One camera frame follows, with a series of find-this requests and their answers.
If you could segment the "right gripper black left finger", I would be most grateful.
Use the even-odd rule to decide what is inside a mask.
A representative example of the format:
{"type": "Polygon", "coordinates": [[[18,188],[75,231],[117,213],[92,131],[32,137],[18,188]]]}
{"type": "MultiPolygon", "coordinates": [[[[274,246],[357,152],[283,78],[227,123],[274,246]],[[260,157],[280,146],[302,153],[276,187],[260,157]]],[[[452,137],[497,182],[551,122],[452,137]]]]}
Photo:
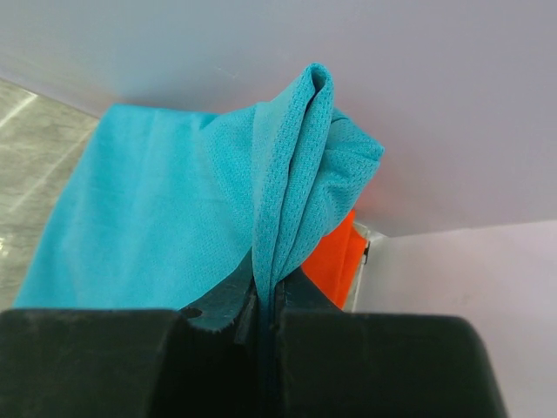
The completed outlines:
{"type": "Polygon", "coordinates": [[[179,310],[1,315],[4,417],[253,417],[252,259],[179,310]]]}

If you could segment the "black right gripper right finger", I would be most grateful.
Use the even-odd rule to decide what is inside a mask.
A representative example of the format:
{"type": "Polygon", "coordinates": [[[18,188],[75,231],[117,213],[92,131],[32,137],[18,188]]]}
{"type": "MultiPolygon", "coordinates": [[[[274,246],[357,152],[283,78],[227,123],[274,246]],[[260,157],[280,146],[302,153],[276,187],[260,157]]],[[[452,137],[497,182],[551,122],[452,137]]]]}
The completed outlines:
{"type": "Polygon", "coordinates": [[[303,274],[274,295],[273,417],[504,417],[483,340],[456,316],[347,313],[303,274]]]}

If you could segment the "teal polo shirt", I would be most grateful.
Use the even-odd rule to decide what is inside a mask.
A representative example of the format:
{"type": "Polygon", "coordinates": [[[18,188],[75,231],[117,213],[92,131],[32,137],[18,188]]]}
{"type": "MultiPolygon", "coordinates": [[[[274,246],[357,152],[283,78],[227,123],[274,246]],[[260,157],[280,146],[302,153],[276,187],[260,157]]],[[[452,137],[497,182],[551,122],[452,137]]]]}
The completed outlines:
{"type": "Polygon", "coordinates": [[[311,64],[225,114],[113,105],[44,228],[17,308],[185,307],[250,254],[258,296],[353,209],[383,146],[311,64]]]}

